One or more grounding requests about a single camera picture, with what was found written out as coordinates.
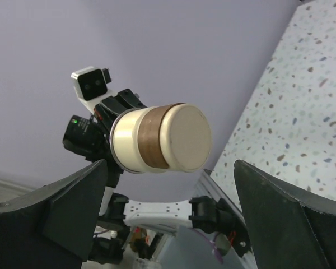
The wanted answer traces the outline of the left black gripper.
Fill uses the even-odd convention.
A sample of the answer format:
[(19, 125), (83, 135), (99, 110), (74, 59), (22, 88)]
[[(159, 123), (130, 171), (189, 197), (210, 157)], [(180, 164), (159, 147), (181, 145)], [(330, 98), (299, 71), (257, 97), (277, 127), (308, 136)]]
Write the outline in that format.
[(113, 142), (114, 129), (118, 124), (118, 120), (123, 115), (145, 107), (140, 101), (139, 96), (131, 89), (122, 90), (115, 96), (105, 97), (94, 107), (94, 117), (106, 136), (106, 143), (110, 148), (110, 154), (121, 168), (127, 167), (118, 159), (115, 152)]

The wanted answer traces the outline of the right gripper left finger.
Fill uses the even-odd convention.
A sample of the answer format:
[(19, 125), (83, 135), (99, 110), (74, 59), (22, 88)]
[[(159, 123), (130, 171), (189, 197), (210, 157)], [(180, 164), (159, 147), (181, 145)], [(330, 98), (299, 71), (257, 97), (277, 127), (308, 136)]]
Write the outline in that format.
[(0, 268), (81, 268), (107, 180), (106, 161), (0, 203)]

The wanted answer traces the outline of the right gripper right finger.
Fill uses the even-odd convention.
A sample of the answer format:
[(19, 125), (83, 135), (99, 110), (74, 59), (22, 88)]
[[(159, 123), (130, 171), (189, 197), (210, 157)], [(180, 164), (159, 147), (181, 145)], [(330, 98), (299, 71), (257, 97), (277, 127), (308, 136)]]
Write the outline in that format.
[(336, 268), (336, 201), (243, 160), (234, 180), (258, 268)]

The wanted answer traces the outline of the metal cup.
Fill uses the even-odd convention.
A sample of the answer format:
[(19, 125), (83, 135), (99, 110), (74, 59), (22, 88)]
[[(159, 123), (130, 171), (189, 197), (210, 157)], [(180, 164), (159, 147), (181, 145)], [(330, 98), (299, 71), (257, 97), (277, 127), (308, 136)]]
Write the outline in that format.
[(122, 113), (109, 144), (115, 161), (130, 173), (192, 173), (207, 162), (212, 136), (199, 108), (176, 103)]

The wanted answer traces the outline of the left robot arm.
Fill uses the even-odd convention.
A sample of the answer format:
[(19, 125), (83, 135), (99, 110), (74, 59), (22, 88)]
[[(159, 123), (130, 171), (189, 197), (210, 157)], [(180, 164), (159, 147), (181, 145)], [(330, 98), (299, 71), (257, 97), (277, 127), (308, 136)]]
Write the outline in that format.
[(251, 251), (246, 227), (220, 189), (178, 202), (140, 202), (115, 192), (123, 172), (132, 174), (200, 170), (211, 149), (211, 130), (195, 106), (176, 103), (144, 106), (129, 89), (113, 94), (84, 96), (79, 101), (89, 119), (73, 116), (63, 138), (68, 151), (90, 162), (105, 160), (108, 180), (99, 213), (99, 225), (122, 231), (144, 228), (175, 235), (180, 227), (213, 234), (213, 252), (221, 254), (224, 239), (239, 257)]

